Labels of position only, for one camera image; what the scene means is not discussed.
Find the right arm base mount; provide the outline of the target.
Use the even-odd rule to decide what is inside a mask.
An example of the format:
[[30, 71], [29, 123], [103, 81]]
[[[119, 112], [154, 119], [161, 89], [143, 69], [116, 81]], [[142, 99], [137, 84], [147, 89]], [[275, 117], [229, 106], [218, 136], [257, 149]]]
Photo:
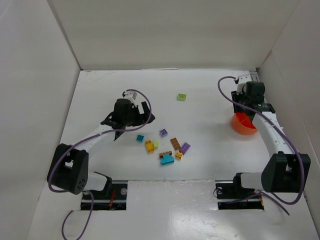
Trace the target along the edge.
[[240, 173], [232, 180], [216, 180], [213, 195], [219, 210], [264, 210], [262, 196], [254, 188], [242, 187]]

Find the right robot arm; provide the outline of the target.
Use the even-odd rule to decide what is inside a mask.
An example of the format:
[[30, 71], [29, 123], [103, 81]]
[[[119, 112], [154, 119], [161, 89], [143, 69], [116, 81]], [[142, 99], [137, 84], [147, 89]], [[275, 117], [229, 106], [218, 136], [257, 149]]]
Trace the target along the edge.
[[258, 176], [258, 188], [268, 193], [299, 193], [303, 191], [311, 159], [294, 149], [278, 122], [276, 111], [265, 103], [265, 85], [257, 81], [235, 81], [231, 92], [236, 113], [244, 113], [257, 129], [269, 154], [269, 161]]

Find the light green lego brick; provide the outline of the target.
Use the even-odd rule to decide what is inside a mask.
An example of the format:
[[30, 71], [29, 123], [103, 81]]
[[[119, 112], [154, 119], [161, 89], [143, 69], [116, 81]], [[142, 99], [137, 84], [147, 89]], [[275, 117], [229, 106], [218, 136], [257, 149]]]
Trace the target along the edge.
[[186, 94], [179, 93], [179, 94], [177, 95], [177, 100], [178, 100], [178, 101], [184, 102], [186, 99], [187, 99], [187, 95], [186, 95]]

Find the orange divided round container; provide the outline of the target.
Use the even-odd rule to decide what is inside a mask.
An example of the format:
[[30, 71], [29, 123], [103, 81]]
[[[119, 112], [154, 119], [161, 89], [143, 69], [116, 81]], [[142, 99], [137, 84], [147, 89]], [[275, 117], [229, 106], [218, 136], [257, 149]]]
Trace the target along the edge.
[[237, 133], [245, 136], [251, 136], [258, 132], [244, 112], [234, 113], [231, 119], [231, 126]]

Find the pale green small lego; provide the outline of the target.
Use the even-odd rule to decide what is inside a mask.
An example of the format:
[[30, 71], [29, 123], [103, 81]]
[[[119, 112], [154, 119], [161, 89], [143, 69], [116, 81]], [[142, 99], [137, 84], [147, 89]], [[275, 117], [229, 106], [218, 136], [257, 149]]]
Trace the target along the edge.
[[153, 142], [153, 148], [155, 149], [155, 150], [157, 150], [158, 148], [159, 148], [159, 142], [158, 141], [154, 141]]

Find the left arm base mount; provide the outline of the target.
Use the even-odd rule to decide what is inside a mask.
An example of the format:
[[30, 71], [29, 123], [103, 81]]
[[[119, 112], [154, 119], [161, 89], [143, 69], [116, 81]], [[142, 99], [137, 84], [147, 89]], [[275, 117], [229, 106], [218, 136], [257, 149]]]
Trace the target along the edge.
[[126, 180], [112, 180], [109, 176], [93, 172], [88, 175], [84, 189], [93, 194], [94, 211], [125, 211], [127, 208]]

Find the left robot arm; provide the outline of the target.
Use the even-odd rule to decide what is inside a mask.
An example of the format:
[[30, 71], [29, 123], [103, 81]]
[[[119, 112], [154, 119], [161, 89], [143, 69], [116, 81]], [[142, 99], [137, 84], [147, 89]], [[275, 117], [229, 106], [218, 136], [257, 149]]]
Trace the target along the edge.
[[89, 172], [89, 160], [124, 132], [133, 132], [151, 123], [155, 116], [149, 100], [138, 105], [128, 98], [119, 98], [113, 111], [86, 138], [74, 144], [59, 144], [54, 152], [47, 175], [49, 189], [54, 193], [92, 192], [107, 196], [112, 179], [97, 171]]

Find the teal square lego brick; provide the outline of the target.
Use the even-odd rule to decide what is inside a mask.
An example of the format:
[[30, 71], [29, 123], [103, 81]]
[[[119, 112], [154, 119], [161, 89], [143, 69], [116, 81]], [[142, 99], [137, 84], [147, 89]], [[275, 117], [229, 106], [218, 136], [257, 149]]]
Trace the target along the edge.
[[139, 142], [139, 143], [143, 143], [144, 142], [144, 138], [145, 137], [143, 135], [138, 134], [137, 138], [136, 138], [136, 141]]

